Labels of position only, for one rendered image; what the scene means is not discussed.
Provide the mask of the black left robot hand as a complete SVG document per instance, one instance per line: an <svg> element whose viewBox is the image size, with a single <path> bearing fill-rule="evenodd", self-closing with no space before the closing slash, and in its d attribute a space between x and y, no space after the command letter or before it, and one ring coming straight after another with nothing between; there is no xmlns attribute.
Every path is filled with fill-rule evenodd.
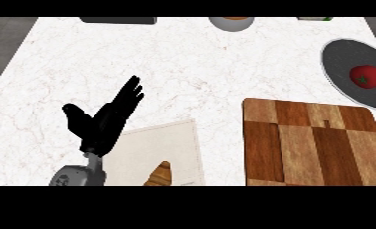
<svg viewBox="0 0 376 229"><path fill-rule="evenodd" d="M105 103L94 116L74 104L63 104L68 131L79 138L79 151L106 156L119 140L127 121L144 97L141 78L131 76L113 100Z"/></svg>

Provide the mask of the wooden cutting board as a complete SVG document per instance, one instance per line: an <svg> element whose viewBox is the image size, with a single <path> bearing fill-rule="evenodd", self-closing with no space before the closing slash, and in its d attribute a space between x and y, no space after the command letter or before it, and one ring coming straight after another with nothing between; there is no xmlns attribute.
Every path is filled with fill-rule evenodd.
<svg viewBox="0 0 376 229"><path fill-rule="evenodd" d="M366 108L246 98L242 130L248 186L376 186Z"/></svg>

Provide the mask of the grey pan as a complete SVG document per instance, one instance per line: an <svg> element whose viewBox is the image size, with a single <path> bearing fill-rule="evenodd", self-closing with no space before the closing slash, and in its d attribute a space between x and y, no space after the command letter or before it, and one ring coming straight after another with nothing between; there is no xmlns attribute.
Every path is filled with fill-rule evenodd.
<svg viewBox="0 0 376 229"><path fill-rule="evenodd" d="M320 63L329 83L340 94L354 103L376 110L376 88L358 87L349 78L354 67L376 66L376 47L351 39L333 40L323 47Z"/></svg>

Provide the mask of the red tomato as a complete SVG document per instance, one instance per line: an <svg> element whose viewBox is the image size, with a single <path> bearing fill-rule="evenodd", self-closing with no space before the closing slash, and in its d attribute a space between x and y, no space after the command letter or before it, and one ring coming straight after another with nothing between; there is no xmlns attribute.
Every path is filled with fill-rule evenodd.
<svg viewBox="0 0 376 229"><path fill-rule="evenodd" d="M370 65L354 67L349 71L349 78L358 87L376 88L376 67Z"/></svg>

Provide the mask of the beige cloth placemat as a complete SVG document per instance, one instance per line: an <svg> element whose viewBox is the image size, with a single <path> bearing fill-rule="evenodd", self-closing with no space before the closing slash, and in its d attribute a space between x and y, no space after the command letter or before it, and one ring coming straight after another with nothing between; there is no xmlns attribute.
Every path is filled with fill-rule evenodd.
<svg viewBox="0 0 376 229"><path fill-rule="evenodd" d="M171 165L172 186L203 185L194 121L184 120L122 134L103 158L107 186L141 186L156 168Z"/></svg>

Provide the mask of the golden brown croissant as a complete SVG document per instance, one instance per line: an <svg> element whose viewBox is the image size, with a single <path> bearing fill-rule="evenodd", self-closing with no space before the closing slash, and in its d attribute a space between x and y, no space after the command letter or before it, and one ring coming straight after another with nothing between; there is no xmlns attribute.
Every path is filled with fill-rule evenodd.
<svg viewBox="0 0 376 229"><path fill-rule="evenodd" d="M172 171L171 164L164 161L144 183L144 186L171 186L172 185Z"/></svg>

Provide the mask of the dark grey flat appliance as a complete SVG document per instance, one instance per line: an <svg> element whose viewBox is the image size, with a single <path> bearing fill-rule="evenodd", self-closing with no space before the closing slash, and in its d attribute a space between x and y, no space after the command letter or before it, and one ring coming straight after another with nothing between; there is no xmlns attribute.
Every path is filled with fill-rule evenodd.
<svg viewBox="0 0 376 229"><path fill-rule="evenodd" d="M79 17L84 23L153 25L158 17Z"/></svg>

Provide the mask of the grey bowl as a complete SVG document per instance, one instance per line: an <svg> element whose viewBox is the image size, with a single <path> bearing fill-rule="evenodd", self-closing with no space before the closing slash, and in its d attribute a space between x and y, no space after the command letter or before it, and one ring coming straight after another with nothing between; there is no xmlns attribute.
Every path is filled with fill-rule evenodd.
<svg viewBox="0 0 376 229"><path fill-rule="evenodd" d="M245 30L253 22L252 17L243 19L225 19L224 17L209 17L211 24L222 31L239 32Z"/></svg>

